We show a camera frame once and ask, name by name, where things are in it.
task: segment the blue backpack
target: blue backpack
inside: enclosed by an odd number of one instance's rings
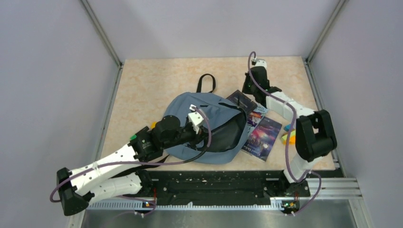
[[[213,79],[213,90],[201,93],[202,80],[205,76]],[[181,127],[185,125],[186,117],[190,112],[190,105],[195,105],[206,114],[212,129],[211,145],[206,153],[195,160],[205,164],[225,164],[241,150],[248,139],[248,125],[246,113],[228,99],[213,94],[215,78],[210,74],[200,77],[196,93],[184,93],[177,96],[166,109],[164,116],[174,115],[181,121]],[[196,149],[188,143],[166,149],[168,154],[182,160],[187,160],[198,155],[207,140],[196,145]]]

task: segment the metal frame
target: metal frame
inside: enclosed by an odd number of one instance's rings
[[[102,148],[104,145],[106,131],[108,129],[109,120],[110,120],[110,116],[112,113],[112,108],[113,108],[113,105],[115,102],[117,88],[118,88],[121,74],[123,71],[123,63],[120,61],[118,55],[116,54],[111,42],[109,41],[105,31],[103,30],[99,20],[97,19],[96,15],[95,15],[94,11],[92,10],[88,1],[87,0],[79,0],[79,1],[81,2],[83,8],[85,9],[85,12],[88,15],[90,21],[94,25],[94,28],[95,28],[97,34],[99,35],[99,38],[102,40],[109,55],[120,68],[119,73],[116,76],[113,93],[112,93],[110,101],[109,101],[109,106],[108,106],[108,110],[107,110],[107,114],[106,114],[106,118],[105,118],[104,127],[102,130],[102,135],[101,135],[96,153],[94,155],[94,160],[98,160],[101,156],[101,151],[102,151]],[[313,92],[315,101],[316,101],[319,109],[324,108],[324,102],[323,102],[322,96],[320,94],[319,88],[317,87],[315,76],[312,72],[311,62],[314,59],[317,51],[320,49],[321,45],[323,44],[324,40],[326,39],[327,35],[329,34],[332,26],[334,25],[337,17],[340,15],[340,12],[345,7],[347,2],[348,2],[348,0],[340,0],[338,2],[333,13],[330,15],[328,22],[326,23],[320,36],[318,37],[315,45],[313,46],[312,50],[310,51],[308,57],[306,59],[304,59],[304,65],[305,65],[305,69],[307,72],[307,76],[308,76],[308,79],[309,79],[309,82],[310,82],[310,85],[312,88],[312,92]],[[334,159],[336,168],[340,168],[341,170],[343,170],[342,169],[343,164],[339,165],[339,162],[342,163],[342,159],[340,158],[337,151],[333,151],[332,155],[333,155],[333,159]],[[318,187],[318,179],[308,178],[307,181],[308,181],[308,185],[309,185],[311,194],[314,194]],[[301,200],[307,200],[307,199],[309,199],[309,198],[301,197]],[[373,227],[371,219],[369,217],[369,213],[365,207],[361,191],[359,189],[358,183],[355,178],[323,178],[322,189],[321,189],[317,199],[319,199],[319,200],[340,200],[340,199],[349,200],[349,203],[350,203],[350,206],[352,209],[352,214],[355,219],[357,228],[372,228]],[[214,206],[200,207],[200,206],[194,206],[194,205],[186,205],[186,206],[172,206],[172,207],[158,206],[157,209],[161,209],[161,210],[281,209],[280,202],[282,200],[290,200],[290,198],[275,197],[275,198],[271,198],[271,200],[273,200],[273,203],[272,203],[273,205],[263,205],[263,206],[256,206],[256,207],[254,207],[254,206],[238,207],[238,208],[237,207],[214,207]],[[106,203],[102,203],[102,202],[96,203],[96,204],[92,205],[91,207],[89,207],[88,209],[128,209],[127,208],[128,206],[130,207],[130,209],[136,209],[141,206],[141,204],[139,202],[135,202],[135,201],[130,202],[131,204],[127,204],[128,203],[127,200],[122,201],[121,199],[117,199],[117,200],[111,199],[108,201],[106,201]],[[67,227],[68,228],[81,227],[81,224],[84,219],[84,213],[85,212],[81,212],[79,214],[71,216]]]

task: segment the metal floor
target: metal floor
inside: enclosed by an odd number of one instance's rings
[[[150,216],[88,210],[82,228],[356,228],[347,200],[316,200],[296,217],[279,211],[155,211]]]

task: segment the yellow block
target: yellow block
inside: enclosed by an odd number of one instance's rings
[[[282,137],[281,137],[281,142],[285,145],[287,142],[287,134],[285,133]],[[290,135],[290,145],[294,145],[295,144],[295,129],[291,131],[291,135]]]

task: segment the white connector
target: white connector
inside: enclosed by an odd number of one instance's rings
[[[196,112],[196,106],[195,105],[190,105],[189,109],[193,111],[192,113],[188,114],[189,122],[193,124],[193,130],[197,133],[199,133],[200,126],[203,124],[203,117],[200,115],[200,113]]]
[[[267,69],[267,62],[264,59],[255,57],[252,59],[252,62],[255,63],[253,67],[264,67],[265,69]]]

